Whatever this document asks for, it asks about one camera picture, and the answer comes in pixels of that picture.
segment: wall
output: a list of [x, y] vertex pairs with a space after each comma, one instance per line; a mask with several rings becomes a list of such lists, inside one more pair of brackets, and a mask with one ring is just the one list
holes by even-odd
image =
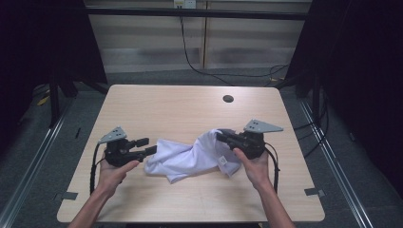
[[[88, 6], [173, 8], [173, 1], [87, 0]], [[197, 9], [307, 12], [310, 1], [197, 1]], [[178, 17], [90, 15], [106, 73], [189, 68]], [[183, 18], [195, 68], [288, 64], [301, 21]]]

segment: wire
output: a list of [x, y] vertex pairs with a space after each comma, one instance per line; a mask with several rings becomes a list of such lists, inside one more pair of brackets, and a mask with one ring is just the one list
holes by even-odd
[[[186, 41], [184, 39], [184, 25], [183, 25], [183, 18], [180, 17], [180, 21], [181, 21], [181, 31], [182, 31], [182, 40], [183, 40], [183, 49], [184, 49], [184, 55], [186, 57], [186, 62], [189, 64], [190, 68], [192, 68], [194, 71], [202, 74], [202, 75], [207, 75], [207, 76], [211, 76], [214, 77], [220, 81], [222, 81], [225, 84], [228, 84], [230, 86], [235, 86], [229, 82], [226, 82], [225, 80], [223, 80], [222, 78], [218, 77], [218, 76], [233, 76], [233, 77], [245, 77], [245, 78], [263, 78], [263, 77], [268, 77], [270, 76], [270, 81], [269, 83], [267, 83], [265, 86], [268, 86], [271, 82], [272, 82], [272, 75], [276, 74], [277, 72], [279, 72], [280, 70], [284, 69], [285, 67], [287, 67], [288, 65], [277, 65], [277, 66], [272, 66], [270, 67], [270, 71], [267, 74], [261, 74], [261, 75], [245, 75], [245, 74], [228, 74], [228, 73], [206, 73], [206, 72], [202, 72], [199, 71], [197, 69], [195, 69], [192, 64], [190, 64], [189, 61], [189, 56], [187, 54], [187, 48], [186, 48]], [[273, 68], [275, 67], [280, 67], [280, 69], [276, 70], [275, 72], [272, 72]]]
[[91, 166], [91, 174], [89, 176], [89, 194], [91, 195], [92, 192], [94, 191], [95, 188], [95, 172], [97, 171], [97, 164], [95, 163], [97, 159], [97, 153], [98, 153], [98, 148], [99, 144], [97, 143], [97, 146], [95, 146], [94, 150], [94, 157], [92, 158], [92, 166]]
[[104, 159], [99, 160], [95, 165], [98, 165], [99, 163], [101, 163]]
[[272, 158], [273, 164], [274, 164], [274, 166], [275, 166], [275, 180], [274, 180], [274, 183], [273, 183], [273, 187], [275, 188], [275, 191], [277, 192], [277, 191], [278, 191], [278, 172], [280, 171], [279, 168], [278, 168], [278, 153], [277, 153], [275, 147], [273, 147], [273, 145], [271, 145], [271, 144], [269, 144], [269, 143], [267, 143], [267, 142], [266, 142], [265, 144], [267, 144], [267, 145], [269, 145], [270, 147], [272, 147], [272, 149], [275, 151], [275, 154], [276, 154], [276, 157], [274, 157], [274, 156], [273, 156], [273, 153], [272, 153], [269, 149], [267, 149], [267, 147], [264, 147], [264, 150], [265, 150], [265, 151], [269, 154], [269, 156]]
[[323, 142], [323, 140], [326, 138], [327, 132], [329, 130], [329, 111], [328, 111], [328, 99], [327, 96], [325, 96], [325, 93], [323, 92], [323, 107], [326, 111], [326, 129], [325, 132], [323, 133], [323, 136], [320, 138], [319, 142], [308, 152], [306, 153], [303, 157], [306, 159], [308, 156], [312, 154]]
[[314, 134], [314, 132], [313, 131], [311, 131], [309, 134], [307, 134], [306, 136], [302, 136], [301, 138], [298, 138], [297, 140], [298, 141], [301, 141], [301, 140], [303, 140], [303, 139], [306, 139], [306, 138], [308, 138], [308, 137], [310, 137], [311, 135], [313, 135]]
[[[326, 114], [327, 111], [328, 111], [327, 110], [327, 99], [325, 99], [325, 96], [323, 95], [322, 111], [321, 111], [320, 116], [319, 116], [319, 121], [322, 120], [323, 116]], [[304, 124], [304, 125], [301, 125], [301, 126], [298, 126], [298, 127], [294, 127], [294, 130], [295, 131], [300, 130], [300, 129], [303, 129], [303, 128], [305, 128], [307, 126], [310, 126], [312, 124], [314, 124], [314, 122], [310, 122], [310, 123], [307, 123], [307, 124]], [[302, 137], [301, 139], [304, 139], [304, 138], [306, 138], [306, 137], [308, 137], [310, 135], [312, 135], [312, 133], [307, 135], [307, 136]]]

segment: floor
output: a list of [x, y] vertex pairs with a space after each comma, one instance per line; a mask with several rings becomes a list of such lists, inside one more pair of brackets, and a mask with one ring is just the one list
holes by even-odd
[[[265, 75], [270, 68], [210, 69], [215, 74], [200, 75], [193, 70], [169, 70], [108, 74], [109, 85], [161, 84], [201, 86], [273, 86], [281, 81], [284, 71], [263, 77], [238, 77], [220, 74]], [[37, 105], [46, 87], [33, 92], [32, 104], [25, 114], [15, 140], [0, 160], [0, 224], [2, 227], [66, 227], [57, 220], [60, 201], [56, 197], [67, 190], [75, 166], [86, 145], [105, 95], [82, 84], [77, 84], [76, 98], [61, 96], [65, 115], [59, 128], [48, 129], [50, 105]], [[326, 214], [321, 222], [301, 223], [297, 227], [401, 227], [403, 202], [382, 174], [366, 157], [359, 139], [352, 134], [332, 105], [322, 117], [322, 129], [336, 156], [332, 161], [324, 152], [325, 146], [317, 146], [317, 138], [308, 123], [303, 104], [311, 99], [297, 98], [293, 87], [280, 91], [290, 120], [306, 158], [314, 184], [324, 193], [320, 198]], [[47, 134], [57, 134], [52, 141], [45, 141]], [[39, 153], [45, 145], [46, 153]], [[340, 185], [340, 177], [332, 168], [336, 162], [343, 171], [353, 192], [346, 192]], [[355, 208], [361, 203], [361, 209]], [[362, 218], [353, 212], [364, 213]], [[95, 227], [125, 227], [125, 224], [97, 224]]]

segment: black curtain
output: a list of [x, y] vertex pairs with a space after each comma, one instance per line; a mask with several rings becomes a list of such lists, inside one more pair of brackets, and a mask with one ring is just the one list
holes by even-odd
[[2, 151], [31, 102], [32, 90], [48, 84], [51, 74], [61, 87], [71, 81], [107, 83], [88, 16], [39, 9], [84, 6], [80, 0], [0, 2]]
[[332, 106], [403, 197], [403, 3], [314, 0], [310, 14], [287, 79], [302, 75], [297, 93], [303, 96], [318, 76]]

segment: gray carpet floor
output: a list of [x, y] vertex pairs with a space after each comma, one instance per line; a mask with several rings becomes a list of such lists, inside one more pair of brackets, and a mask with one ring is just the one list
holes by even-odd
[[[214, 69], [209, 73], [243, 74], [261, 76], [269, 73], [267, 68], [256, 69]], [[284, 70], [270, 77], [240, 77], [230, 75], [208, 76], [192, 70], [172, 70], [139, 73], [109, 74], [109, 86], [115, 84], [138, 85], [201, 85], [201, 86], [273, 86], [280, 82]], [[66, 111], [65, 120], [57, 138], [53, 142], [40, 166], [38, 174], [22, 203], [12, 227], [66, 227], [57, 218], [61, 202], [55, 199], [56, 194], [67, 190], [75, 167], [86, 145], [105, 95], [94, 91], [86, 85], [77, 84], [79, 94], [76, 98], [64, 98], [61, 95], [61, 106], [71, 103]], [[26, 174], [30, 162], [48, 133], [50, 122], [50, 103], [36, 105], [42, 98], [44, 88], [34, 91], [32, 104], [19, 126], [15, 140], [0, 160], [0, 210], [17, 189], [20, 180]], [[280, 91], [290, 120], [294, 127], [307, 124], [300, 102], [293, 87], [285, 87]], [[403, 202], [395, 193], [382, 174], [374, 167], [366, 156], [359, 139], [352, 141], [350, 131], [343, 121], [328, 105], [329, 124], [323, 117], [323, 128], [329, 127], [327, 140], [334, 149], [337, 159], [362, 201], [374, 227], [402, 227]], [[311, 127], [296, 130], [299, 145], [303, 153], [308, 153], [317, 144]], [[359, 227], [348, 201], [345, 199], [320, 146], [306, 158], [317, 189], [323, 190], [321, 197], [326, 218], [321, 222], [300, 223], [297, 227]], [[125, 224], [97, 224], [96, 227], [125, 227]]]

